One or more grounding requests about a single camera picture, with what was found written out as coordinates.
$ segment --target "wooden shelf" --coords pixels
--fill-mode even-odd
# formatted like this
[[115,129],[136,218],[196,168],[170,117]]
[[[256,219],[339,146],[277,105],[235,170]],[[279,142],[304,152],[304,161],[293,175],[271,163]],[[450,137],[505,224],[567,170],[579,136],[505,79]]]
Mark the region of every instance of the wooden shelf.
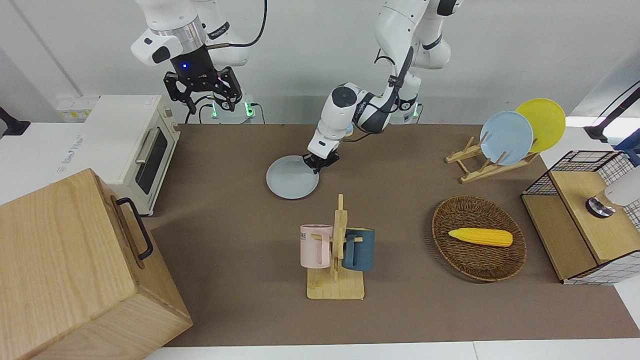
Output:
[[560,280],[596,267],[596,261],[558,195],[523,195],[540,240]]
[[606,184],[597,172],[551,172],[553,181],[569,214],[598,264],[640,249],[640,233],[626,213],[609,218],[594,217],[585,201],[601,192]]

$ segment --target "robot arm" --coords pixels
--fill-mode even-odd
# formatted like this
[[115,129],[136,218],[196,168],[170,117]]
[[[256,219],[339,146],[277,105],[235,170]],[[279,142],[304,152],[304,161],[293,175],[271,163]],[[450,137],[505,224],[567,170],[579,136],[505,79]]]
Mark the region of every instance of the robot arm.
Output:
[[[213,92],[215,101],[232,110],[242,98],[242,90],[233,70],[227,66],[216,70],[207,42],[233,35],[228,22],[220,15],[213,0],[136,0],[145,14],[148,29],[131,46],[133,54],[143,63],[155,66],[170,60],[175,72],[167,72],[164,85],[173,101],[196,106],[192,92]],[[244,65],[245,50],[229,50],[218,55],[220,63]],[[177,83],[184,85],[181,92]]]
[[[375,23],[376,40],[384,54],[383,57],[392,66],[385,91],[382,96],[375,96],[352,83],[333,89],[324,104],[314,137],[307,147],[311,152],[305,156],[305,162],[309,167],[319,172],[322,167],[337,161],[335,151],[351,122],[366,133],[379,134],[384,131],[393,111],[398,107],[403,108],[405,104],[408,104],[408,109],[415,102],[421,80],[409,73],[409,68],[415,65],[418,59],[432,64],[430,66],[437,65],[435,61],[431,63],[426,57],[435,54],[436,51],[446,53],[448,48],[441,36],[442,20],[448,15],[442,14],[450,15],[461,3],[462,0],[385,2]],[[420,53],[416,53],[415,48],[428,41],[430,42],[427,47],[430,46],[430,49],[422,48]]]

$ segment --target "wooden box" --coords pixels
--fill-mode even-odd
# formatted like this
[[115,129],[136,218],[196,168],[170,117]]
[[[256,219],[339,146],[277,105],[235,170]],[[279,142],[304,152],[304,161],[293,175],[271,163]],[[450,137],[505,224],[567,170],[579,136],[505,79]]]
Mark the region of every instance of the wooden box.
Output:
[[586,209],[585,201],[607,186],[598,172],[551,171],[549,178],[558,195],[522,200],[558,279],[582,277],[640,250],[640,233],[624,211],[602,219]]
[[91,170],[0,206],[0,360],[143,359],[191,326],[138,220]]

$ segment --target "brown tabletop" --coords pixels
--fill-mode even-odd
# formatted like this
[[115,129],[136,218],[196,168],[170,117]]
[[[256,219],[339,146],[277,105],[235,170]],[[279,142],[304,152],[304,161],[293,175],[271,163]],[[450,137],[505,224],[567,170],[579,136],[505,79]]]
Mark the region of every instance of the brown tabletop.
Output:
[[[193,317],[169,346],[635,338],[613,287],[559,283],[519,198],[531,165],[469,184],[444,157],[479,126],[389,126],[340,146],[301,200],[265,182],[281,156],[304,154],[314,126],[182,126],[154,216],[145,219]],[[481,161],[466,160],[469,168]],[[299,226],[331,224],[337,194],[349,225],[376,230],[364,300],[306,298]],[[527,262],[493,284],[458,277],[431,246],[431,217],[460,194],[487,198],[522,228]]]

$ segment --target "oven handle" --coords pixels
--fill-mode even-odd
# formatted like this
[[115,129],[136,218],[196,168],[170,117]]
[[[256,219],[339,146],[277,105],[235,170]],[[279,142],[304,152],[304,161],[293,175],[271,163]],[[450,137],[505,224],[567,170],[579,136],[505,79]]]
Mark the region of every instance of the oven handle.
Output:
[[144,260],[148,258],[149,255],[151,255],[151,253],[154,251],[154,244],[151,242],[151,238],[147,233],[147,228],[145,228],[145,224],[143,224],[142,218],[140,217],[140,214],[138,213],[138,209],[136,209],[136,205],[133,203],[133,200],[131,200],[128,197],[123,197],[122,199],[116,200],[117,206],[122,206],[124,204],[131,205],[131,209],[133,210],[133,215],[136,217],[136,221],[138,222],[138,226],[140,226],[140,231],[142,232],[142,236],[145,238],[145,242],[147,243],[147,249],[144,250],[140,255],[138,255],[138,259]]
[[154,144],[158,139],[158,135],[160,135],[159,127],[155,129],[149,129],[145,142],[142,144],[142,149],[140,149],[140,153],[138,153],[138,156],[136,157],[136,164],[147,163],[147,161],[149,160],[149,156],[151,156],[151,150],[153,150]]

